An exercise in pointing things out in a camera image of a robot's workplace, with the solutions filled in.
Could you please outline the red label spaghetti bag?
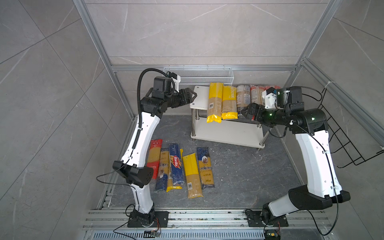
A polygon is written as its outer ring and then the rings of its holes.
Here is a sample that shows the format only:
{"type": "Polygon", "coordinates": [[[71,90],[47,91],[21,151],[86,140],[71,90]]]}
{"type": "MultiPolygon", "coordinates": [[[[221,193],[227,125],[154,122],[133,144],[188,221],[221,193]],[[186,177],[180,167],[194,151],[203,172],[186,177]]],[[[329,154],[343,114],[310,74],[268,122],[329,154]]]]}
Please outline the red label spaghetti bag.
{"type": "Polygon", "coordinates": [[[250,85],[251,89],[251,103],[258,105],[264,105],[264,99],[262,93],[266,90],[264,86],[250,85]]]}

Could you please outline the blue end spaghetti bag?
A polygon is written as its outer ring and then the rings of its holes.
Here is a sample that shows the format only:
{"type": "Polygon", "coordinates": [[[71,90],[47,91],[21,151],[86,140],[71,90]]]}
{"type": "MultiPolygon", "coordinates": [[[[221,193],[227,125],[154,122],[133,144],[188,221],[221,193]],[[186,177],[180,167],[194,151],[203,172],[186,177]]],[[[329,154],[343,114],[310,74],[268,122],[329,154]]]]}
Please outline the blue end spaghetti bag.
{"type": "Polygon", "coordinates": [[[241,111],[251,103],[251,87],[249,85],[237,86],[237,111],[241,111]]]}

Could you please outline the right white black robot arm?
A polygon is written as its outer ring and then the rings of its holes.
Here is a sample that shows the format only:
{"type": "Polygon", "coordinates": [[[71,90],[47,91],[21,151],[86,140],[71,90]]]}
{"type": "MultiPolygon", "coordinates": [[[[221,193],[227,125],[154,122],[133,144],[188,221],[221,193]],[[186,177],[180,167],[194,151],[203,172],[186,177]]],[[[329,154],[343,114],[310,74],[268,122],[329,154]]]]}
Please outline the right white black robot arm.
{"type": "Polygon", "coordinates": [[[307,184],[264,204],[261,219],[265,226],[279,224],[288,214],[305,210],[325,210],[351,199],[337,178],[329,147],[329,124],[323,110],[305,109],[302,86],[269,88],[265,99],[275,95],[270,106],[250,103],[241,114],[269,128],[284,126],[295,135],[302,151],[307,184]]]}

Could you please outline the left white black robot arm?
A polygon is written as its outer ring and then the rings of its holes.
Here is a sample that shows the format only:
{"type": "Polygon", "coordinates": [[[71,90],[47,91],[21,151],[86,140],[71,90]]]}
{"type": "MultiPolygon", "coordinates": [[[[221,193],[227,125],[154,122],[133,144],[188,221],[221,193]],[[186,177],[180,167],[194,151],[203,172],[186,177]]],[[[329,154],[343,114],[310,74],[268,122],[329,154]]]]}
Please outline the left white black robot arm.
{"type": "Polygon", "coordinates": [[[135,205],[130,219],[145,227],[155,221],[155,207],[149,187],[154,170],[146,165],[153,133],[167,109],[191,104],[197,97],[189,88],[179,89],[180,81],[181,77],[176,73],[165,73],[154,68],[142,71],[137,85],[138,119],[135,130],[121,160],[113,163],[114,172],[125,179],[125,185],[134,194],[135,205]],[[149,72],[159,73],[160,76],[155,77],[153,87],[141,97],[142,80],[149,72]]]}

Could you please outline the yellow Pastatime spaghetti bag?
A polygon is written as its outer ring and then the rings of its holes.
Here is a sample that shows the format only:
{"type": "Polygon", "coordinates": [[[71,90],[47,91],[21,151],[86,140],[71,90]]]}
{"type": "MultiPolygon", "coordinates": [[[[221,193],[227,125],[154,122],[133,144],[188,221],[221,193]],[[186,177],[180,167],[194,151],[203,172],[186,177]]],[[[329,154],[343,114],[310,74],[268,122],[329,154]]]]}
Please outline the yellow Pastatime spaghetti bag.
{"type": "Polygon", "coordinates": [[[222,119],[235,120],[237,118],[237,88],[224,86],[222,95],[222,119]]]}

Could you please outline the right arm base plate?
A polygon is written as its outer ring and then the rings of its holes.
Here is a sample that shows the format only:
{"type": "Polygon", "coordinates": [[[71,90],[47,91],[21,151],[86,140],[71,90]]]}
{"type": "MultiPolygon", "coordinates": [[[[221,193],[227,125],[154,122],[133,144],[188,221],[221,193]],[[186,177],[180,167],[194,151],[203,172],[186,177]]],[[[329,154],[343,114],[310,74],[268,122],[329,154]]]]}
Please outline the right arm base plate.
{"type": "Polygon", "coordinates": [[[245,215],[249,227],[288,227],[288,221],[285,215],[274,217],[267,210],[253,211],[245,210],[245,215]]]}

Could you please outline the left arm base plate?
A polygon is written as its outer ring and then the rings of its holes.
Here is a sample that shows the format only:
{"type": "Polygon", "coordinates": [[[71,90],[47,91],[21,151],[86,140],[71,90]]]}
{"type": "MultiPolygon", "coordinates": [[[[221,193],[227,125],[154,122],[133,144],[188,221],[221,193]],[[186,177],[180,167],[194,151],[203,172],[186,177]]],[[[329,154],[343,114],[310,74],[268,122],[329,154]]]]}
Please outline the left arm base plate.
{"type": "Polygon", "coordinates": [[[166,228],[169,221],[169,212],[166,211],[151,211],[148,214],[142,214],[133,210],[130,213],[128,228],[166,228]]]}

